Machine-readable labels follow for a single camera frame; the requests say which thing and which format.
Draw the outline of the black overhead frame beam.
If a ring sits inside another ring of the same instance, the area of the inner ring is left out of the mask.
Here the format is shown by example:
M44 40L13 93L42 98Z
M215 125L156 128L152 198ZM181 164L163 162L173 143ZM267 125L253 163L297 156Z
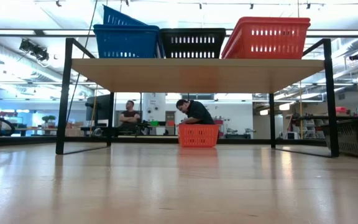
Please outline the black overhead frame beam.
M88 29L0 29L0 37L91 37ZM358 38L358 29L309 29L307 38Z

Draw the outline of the white pillar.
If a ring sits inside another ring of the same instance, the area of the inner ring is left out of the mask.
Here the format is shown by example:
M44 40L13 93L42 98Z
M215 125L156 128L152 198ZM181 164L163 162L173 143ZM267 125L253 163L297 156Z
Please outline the white pillar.
M166 120L166 93L142 94L142 119L150 121Z

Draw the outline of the brown cardboard box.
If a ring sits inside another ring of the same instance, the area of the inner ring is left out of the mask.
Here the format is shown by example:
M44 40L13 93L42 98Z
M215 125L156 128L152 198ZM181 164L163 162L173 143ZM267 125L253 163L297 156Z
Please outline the brown cardboard box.
M83 127L83 122L74 122L74 123L67 123L65 129L65 136L68 137L82 137L84 136L84 131L81 130Z

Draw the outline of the potted green plant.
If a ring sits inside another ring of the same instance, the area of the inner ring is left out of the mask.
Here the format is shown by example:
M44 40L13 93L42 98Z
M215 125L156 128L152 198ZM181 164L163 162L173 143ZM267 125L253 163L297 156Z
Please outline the potted green plant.
M43 116L42 121L44 122L45 128L54 128L56 117L54 115Z

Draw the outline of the person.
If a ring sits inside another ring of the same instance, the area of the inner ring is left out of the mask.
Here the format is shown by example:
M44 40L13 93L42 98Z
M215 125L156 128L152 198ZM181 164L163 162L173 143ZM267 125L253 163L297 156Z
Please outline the person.
M199 101L180 99L176 103L176 108L187 115L181 124L214 124L211 114Z
M119 120L121 125L118 127L119 131L135 133L137 131L137 124L140 122L140 114L134 109L134 102L128 100L126 103L126 110L123 111Z

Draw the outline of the wooden shelf black metal legs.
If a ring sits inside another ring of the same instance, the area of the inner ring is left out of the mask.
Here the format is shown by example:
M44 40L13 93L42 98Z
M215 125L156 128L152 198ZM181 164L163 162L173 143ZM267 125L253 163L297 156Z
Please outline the wooden shelf black metal legs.
M325 72L331 157L339 156L331 41L321 39L306 50L323 47L323 60L95 58L74 38L65 40L65 63L55 152L64 155L70 74L75 70L111 93L274 93L319 71Z

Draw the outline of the black monitor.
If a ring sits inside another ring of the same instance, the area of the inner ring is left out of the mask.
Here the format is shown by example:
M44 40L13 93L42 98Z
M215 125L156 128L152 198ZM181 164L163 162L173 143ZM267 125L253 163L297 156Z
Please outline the black monitor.
M99 121L109 119L110 105L110 95L89 97L85 103L86 120L97 119Z

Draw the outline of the orange plastic basket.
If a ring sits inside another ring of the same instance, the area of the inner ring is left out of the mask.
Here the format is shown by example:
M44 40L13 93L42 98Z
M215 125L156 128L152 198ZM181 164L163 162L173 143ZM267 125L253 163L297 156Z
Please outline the orange plastic basket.
M217 124L179 124L178 142L181 147L214 147L218 133Z
M242 17L221 57L301 59L310 25L307 17Z

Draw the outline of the blue plastic basket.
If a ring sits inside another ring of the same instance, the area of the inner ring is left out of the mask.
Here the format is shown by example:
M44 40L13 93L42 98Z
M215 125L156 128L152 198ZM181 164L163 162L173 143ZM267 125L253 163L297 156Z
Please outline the blue plastic basket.
M110 8L106 5L103 6L104 9L104 17L103 24L104 25L114 25L114 26L146 26L145 23L134 19L127 14L121 13L113 8Z
M157 26L93 26L99 58L164 58Z

